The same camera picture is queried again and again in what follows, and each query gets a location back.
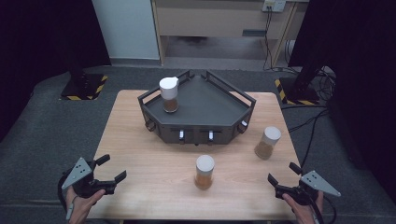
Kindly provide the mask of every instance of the desk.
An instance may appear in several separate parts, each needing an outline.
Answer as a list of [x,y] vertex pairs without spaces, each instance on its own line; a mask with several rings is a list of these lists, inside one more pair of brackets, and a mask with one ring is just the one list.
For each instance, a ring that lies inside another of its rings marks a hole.
[[[288,0],[283,12],[273,12],[268,29],[272,66],[286,39],[296,39],[309,0]],[[151,0],[160,59],[168,36],[242,37],[244,30],[265,30],[268,13],[262,0]],[[264,38],[262,46],[266,50]]]
[[[228,145],[165,144],[144,124],[137,97],[144,91],[120,91],[109,116],[95,158],[111,160],[95,170],[99,180],[128,176],[114,195],[106,195],[92,208],[89,218],[271,220],[294,219],[290,208],[275,197],[268,173],[279,184],[296,186],[299,176],[289,163],[296,162],[285,120],[273,93],[247,92],[257,100],[247,131]],[[273,156],[262,161],[254,153],[264,127],[282,132]],[[195,161],[208,154],[215,160],[214,182],[199,190],[193,183]]]

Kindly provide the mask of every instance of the white lid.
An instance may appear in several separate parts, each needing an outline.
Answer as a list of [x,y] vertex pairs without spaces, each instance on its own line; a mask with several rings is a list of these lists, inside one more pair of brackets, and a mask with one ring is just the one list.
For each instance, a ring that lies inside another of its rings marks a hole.
[[177,96],[177,77],[165,77],[160,81],[161,96],[163,99],[171,100]]
[[280,130],[277,127],[269,126],[264,130],[265,142],[274,146],[281,136]]
[[209,173],[215,167],[215,160],[209,155],[202,155],[197,159],[197,169],[203,173]]

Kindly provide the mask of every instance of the wall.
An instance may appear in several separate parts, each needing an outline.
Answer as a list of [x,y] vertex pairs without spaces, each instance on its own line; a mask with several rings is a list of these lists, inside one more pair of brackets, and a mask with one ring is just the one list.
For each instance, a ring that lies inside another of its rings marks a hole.
[[160,59],[150,0],[92,2],[111,59]]

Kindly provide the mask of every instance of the human hand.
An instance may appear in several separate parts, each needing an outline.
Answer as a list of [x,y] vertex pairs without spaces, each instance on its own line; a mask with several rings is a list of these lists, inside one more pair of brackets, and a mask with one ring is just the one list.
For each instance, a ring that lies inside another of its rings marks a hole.
[[[291,209],[293,210],[294,215],[296,216],[297,222],[299,224],[315,224],[314,211],[311,206],[299,205],[287,193],[284,193],[282,195],[282,197],[286,201],[286,203],[291,207]],[[316,204],[318,206],[320,213],[322,213],[322,211],[323,211],[323,192],[322,191],[318,192],[318,198],[317,198]]]
[[73,213],[72,216],[70,217],[69,223],[70,224],[83,224],[85,223],[85,220],[87,219],[88,214],[90,213],[90,210],[92,206],[99,201],[103,195],[105,195],[106,191],[104,189],[98,190],[96,193],[94,193],[91,198],[85,199],[85,198],[80,198],[75,197],[77,194],[74,192],[74,189],[72,186],[70,186],[67,189],[67,194],[66,194],[66,204],[67,208],[69,205],[73,202],[74,200],[74,208],[73,208]]

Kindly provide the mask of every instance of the wooden tabletop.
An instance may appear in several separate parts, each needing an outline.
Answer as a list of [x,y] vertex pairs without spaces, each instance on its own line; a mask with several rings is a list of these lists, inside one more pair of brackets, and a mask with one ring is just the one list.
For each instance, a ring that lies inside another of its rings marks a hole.
[[[137,97],[145,91],[120,91],[109,116],[95,159],[110,161],[95,169],[95,178],[112,180],[126,170],[127,177],[114,195],[105,195],[89,218],[277,220],[295,219],[267,181],[271,173],[280,185],[294,187],[299,176],[290,168],[299,164],[276,96],[247,92],[257,100],[249,126],[228,145],[165,144],[145,127]],[[266,126],[282,136],[268,161],[254,147]],[[194,185],[195,161],[200,155],[215,160],[210,189]]]

